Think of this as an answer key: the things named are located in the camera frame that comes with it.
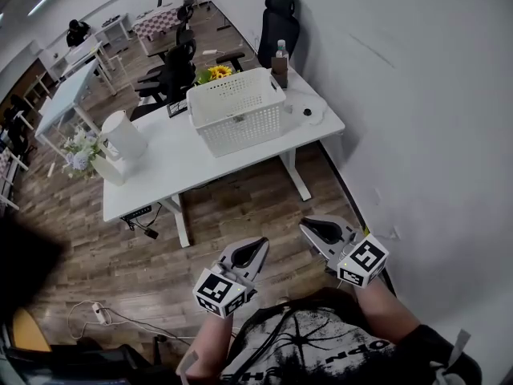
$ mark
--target brown box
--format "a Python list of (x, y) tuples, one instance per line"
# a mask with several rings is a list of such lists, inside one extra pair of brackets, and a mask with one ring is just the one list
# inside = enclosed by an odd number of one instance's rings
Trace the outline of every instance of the brown box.
[(289, 85), (289, 70), (287, 68), (287, 59), (273, 57), (271, 59), (271, 74), (280, 84), (281, 88), (287, 88)]

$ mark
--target desk leg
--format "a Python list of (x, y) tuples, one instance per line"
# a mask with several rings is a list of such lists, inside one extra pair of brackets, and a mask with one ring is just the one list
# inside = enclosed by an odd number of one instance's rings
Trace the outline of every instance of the desk leg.
[(115, 70), (114, 63), (112, 62), (112, 60), (107, 55), (107, 52), (105, 51), (103, 46), (100, 46), (99, 52), (102, 53), (102, 56), (107, 60), (107, 63), (109, 64), (109, 67), (111, 68), (112, 71), (114, 71)]
[(187, 229), (185, 228), (184, 215), (182, 213), (182, 207), (180, 205), (180, 195), (175, 195), (171, 199), (161, 200), (160, 204), (172, 213), (175, 214), (176, 229), (178, 229), (178, 237), (180, 238), (180, 244), (183, 248), (189, 247), (191, 243), (187, 236)]
[(29, 168), (17, 157), (15, 156), (11, 151), (9, 151), (10, 158), (12, 158), (18, 165), (23, 168), (25, 171), (29, 171)]
[(112, 95), (118, 94), (118, 92), (115, 90), (114, 86), (112, 85), (111, 81), (109, 80), (109, 78), (107, 77), (105, 72), (103, 71), (102, 66), (98, 65), (96, 70), (98, 70), (98, 73), (102, 76), (102, 79), (103, 79), (103, 81), (105, 81), (105, 84), (109, 88), (109, 91), (111, 92), (111, 94)]
[(89, 128), (95, 132), (95, 134), (97, 136), (99, 136), (101, 134), (101, 131), (96, 126), (96, 124), (93, 121), (93, 119), (91, 118), (91, 116), (89, 114), (87, 114), (86, 111), (83, 108), (81, 108), (78, 104), (75, 105), (75, 111), (80, 116), (80, 118), (86, 122), (86, 124), (89, 126)]
[(284, 152), (280, 155), (280, 158), (286, 170), (289, 172), (290, 178), (292, 178), (293, 183), (296, 185), (297, 191), (299, 191), (303, 201), (312, 198), (312, 195), (306, 188), (305, 182), (296, 170), (296, 149), (294, 148), (293, 150)]
[(27, 99), (27, 97), (23, 97), (23, 99), (25, 100), (25, 102), (30, 106), (30, 108), (32, 108), (32, 110), (34, 110), (34, 106), (32, 105), (32, 103)]
[(53, 144), (50, 140), (48, 140), (44, 134), (40, 134), (39, 138), (41, 140), (43, 140), (45, 143), (47, 143), (51, 148), (53, 148), (54, 151), (57, 152), (57, 154), (59, 154), (66, 161), (66, 154), (64, 154), (63, 150), (61, 150), (59, 147), (57, 147), (55, 144)]
[(4, 176), (3, 174), (0, 174), (0, 178), (2, 178), (7, 184), (11, 185), (12, 187), (14, 187), (14, 184), (12, 183), (12, 181), (9, 181), (7, 179), (6, 176)]
[(26, 118), (25, 118), (25, 117), (23, 117), (23, 115), (19, 116), (19, 119), (20, 119), (23, 123), (25, 123), (25, 125), (26, 125), (30, 130), (32, 130), (32, 131), (34, 130), (34, 127), (32, 127), (32, 126), (30, 125), (30, 123), (26, 120)]
[(50, 91), (48, 90), (48, 87), (45, 86), (45, 83), (42, 81), (42, 80), (39, 80), (39, 85), (42, 87), (42, 89), (44, 91), (46, 91), (46, 93), (48, 94), (48, 97), (51, 98), (51, 94), (50, 94)]
[(107, 66), (103, 62), (102, 58), (99, 56), (98, 52), (95, 53), (95, 57), (98, 59), (98, 69), (101, 68), (103, 70), (103, 73), (107, 76), (109, 81), (112, 81), (112, 75), (107, 69)]
[(145, 55), (150, 55), (150, 53), (147, 52), (147, 48), (146, 48), (146, 45), (144, 44), (144, 41), (140, 38), (140, 37), (137, 37), (139, 39), (139, 43), (141, 43), (141, 46), (143, 48), (143, 51), (144, 51), (144, 54)]
[(16, 211), (19, 211), (19, 207), (14, 202), (7, 200), (3, 195), (0, 195), (0, 201), (14, 208)]
[(123, 34), (125, 34), (125, 37), (127, 38), (127, 40), (130, 41), (131, 40), (130, 35), (128, 35), (127, 29), (125, 28), (123, 22), (120, 22), (119, 26), (121, 27), (121, 31), (123, 32)]

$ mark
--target water bottle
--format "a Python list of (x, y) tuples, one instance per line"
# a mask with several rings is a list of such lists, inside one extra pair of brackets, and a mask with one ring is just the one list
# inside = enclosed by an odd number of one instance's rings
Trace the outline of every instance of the water bottle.
[(285, 40), (278, 40), (278, 51), (276, 52), (276, 57), (279, 59), (285, 57), (287, 59), (287, 68), (289, 68), (289, 52), (287, 51)]

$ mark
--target fiducial marker cube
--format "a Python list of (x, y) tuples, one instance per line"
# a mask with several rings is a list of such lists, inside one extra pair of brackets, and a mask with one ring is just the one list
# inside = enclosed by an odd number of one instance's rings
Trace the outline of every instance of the fiducial marker cube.
[(233, 314), (246, 302), (246, 287), (205, 269), (194, 287), (199, 306), (221, 318)]
[(389, 255), (388, 250), (375, 237), (368, 235), (338, 263), (338, 278), (365, 288), (383, 271)]

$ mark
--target yellow flower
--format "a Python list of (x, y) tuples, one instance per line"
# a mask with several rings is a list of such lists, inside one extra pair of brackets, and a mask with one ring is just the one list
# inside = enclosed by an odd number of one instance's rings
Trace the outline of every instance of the yellow flower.
[(232, 69), (226, 66), (215, 66), (208, 70), (212, 73), (212, 80), (222, 79), (223, 77), (232, 75)]

